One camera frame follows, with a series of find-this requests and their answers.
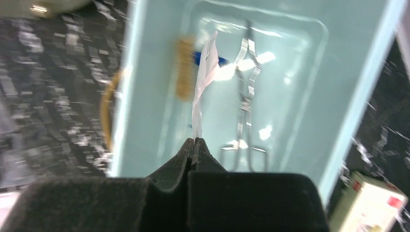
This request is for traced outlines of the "teal plastic bin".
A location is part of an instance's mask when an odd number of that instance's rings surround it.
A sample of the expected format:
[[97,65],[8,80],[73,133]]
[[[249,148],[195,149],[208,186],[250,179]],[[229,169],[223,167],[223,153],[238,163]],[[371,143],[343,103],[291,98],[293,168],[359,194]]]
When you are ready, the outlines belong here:
[[404,0],[132,0],[112,177],[145,177],[191,137],[228,171],[308,176],[323,203]]

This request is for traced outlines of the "round pastel drawer cabinet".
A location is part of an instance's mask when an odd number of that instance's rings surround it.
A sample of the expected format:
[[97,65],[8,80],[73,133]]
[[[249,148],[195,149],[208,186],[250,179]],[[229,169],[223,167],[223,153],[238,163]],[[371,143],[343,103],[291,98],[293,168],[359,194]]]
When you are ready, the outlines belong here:
[[71,13],[92,0],[0,0],[0,16],[16,18],[51,18]]

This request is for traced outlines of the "yellow rubber tubing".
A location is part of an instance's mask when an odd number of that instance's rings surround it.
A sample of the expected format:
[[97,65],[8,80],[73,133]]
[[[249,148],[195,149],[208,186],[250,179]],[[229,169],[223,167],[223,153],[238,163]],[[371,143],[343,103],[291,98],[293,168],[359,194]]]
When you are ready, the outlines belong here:
[[114,92],[118,87],[121,79],[122,71],[118,70],[112,77],[110,83],[108,83],[103,91],[103,95],[100,100],[100,123],[103,132],[104,142],[109,152],[113,151],[112,142],[112,117],[110,111],[110,105],[114,97]]

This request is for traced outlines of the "test tube brush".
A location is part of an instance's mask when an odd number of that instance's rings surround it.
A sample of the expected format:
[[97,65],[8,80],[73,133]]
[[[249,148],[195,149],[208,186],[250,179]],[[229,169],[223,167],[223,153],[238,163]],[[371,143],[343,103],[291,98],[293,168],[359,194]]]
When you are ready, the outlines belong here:
[[194,39],[190,36],[180,38],[176,42],[177,79],[176,96],[182,101],[189,101],[193,92],[193,52]]

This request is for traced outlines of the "small white sachet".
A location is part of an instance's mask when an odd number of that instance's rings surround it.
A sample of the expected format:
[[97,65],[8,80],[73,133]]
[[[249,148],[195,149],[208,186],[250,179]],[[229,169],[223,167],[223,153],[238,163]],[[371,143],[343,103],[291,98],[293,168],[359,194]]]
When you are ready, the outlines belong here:
[[220,70],[219,56],[216,47],[216,38],[218,32],[215,31],[210,39],[204,45],[197,73],[197,80],[192,103],[192,138],[202,137],[202,109],[201,95],[208,85],[210,85],[216,74]]

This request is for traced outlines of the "metal scissors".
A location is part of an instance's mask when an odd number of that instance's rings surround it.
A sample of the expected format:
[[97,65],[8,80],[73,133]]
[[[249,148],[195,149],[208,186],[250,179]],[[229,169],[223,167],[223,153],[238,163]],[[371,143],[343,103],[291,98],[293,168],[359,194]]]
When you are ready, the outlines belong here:
[[[240,63],[245,60],[245,56],[249,55],[250,59],[254,65],[252,73],[248,78],[246,78],[243,72],[240,70]],[[238,77],[238,95],[240,99],[240,105],[238,109],[238,120],[237,120],[237,130],[236,130],[236,141],[234,144],[225,144],[220,148],[220,163],[224,163],[225,153],[228,151],[234,151],[234,162],[231,172],[236,171],[240,165],[241,158],[241,141],[243,141],[243,134],[246,135],[244,140],[247,147],[247,160],[248,160],[248,170],[250,172],[256,172],[252,164],[252,153],[254,151],[262,153],[263,157],[263,172],[268,171],[268,152],[261,146],[254,146],[252,143],[252,103],[255,95],[255,82],[261,72],[261,63],[258,61],[255,49],[255,41],[253,36],[252,22],[246,20],[246,31],[241,40],[241,47],[238,55],[236,56],[234,62],[234,73]]]

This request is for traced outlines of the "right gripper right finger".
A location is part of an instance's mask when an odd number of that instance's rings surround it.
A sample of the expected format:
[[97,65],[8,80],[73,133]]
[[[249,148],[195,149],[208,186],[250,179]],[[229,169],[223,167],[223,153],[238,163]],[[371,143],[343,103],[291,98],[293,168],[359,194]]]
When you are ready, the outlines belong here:
[[188,172],[191,232],[327,232],[314,183],[290,173],[226,171],[197,138]]

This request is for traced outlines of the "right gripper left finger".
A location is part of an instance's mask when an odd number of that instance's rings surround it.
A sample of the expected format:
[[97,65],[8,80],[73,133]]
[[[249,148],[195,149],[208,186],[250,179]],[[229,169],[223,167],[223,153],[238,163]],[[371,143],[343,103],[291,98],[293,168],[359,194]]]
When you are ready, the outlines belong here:
[[3,232],[185,232],[194,141],[145,178],[47,177],[28,185]]

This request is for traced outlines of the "small white card box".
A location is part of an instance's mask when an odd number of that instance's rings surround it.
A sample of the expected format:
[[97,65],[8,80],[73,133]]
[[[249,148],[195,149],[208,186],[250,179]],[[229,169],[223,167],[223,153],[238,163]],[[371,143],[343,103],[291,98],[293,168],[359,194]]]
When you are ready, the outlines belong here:
[[330,231],[389,232],[407,202],[395,185],[354,172],[330,216]]

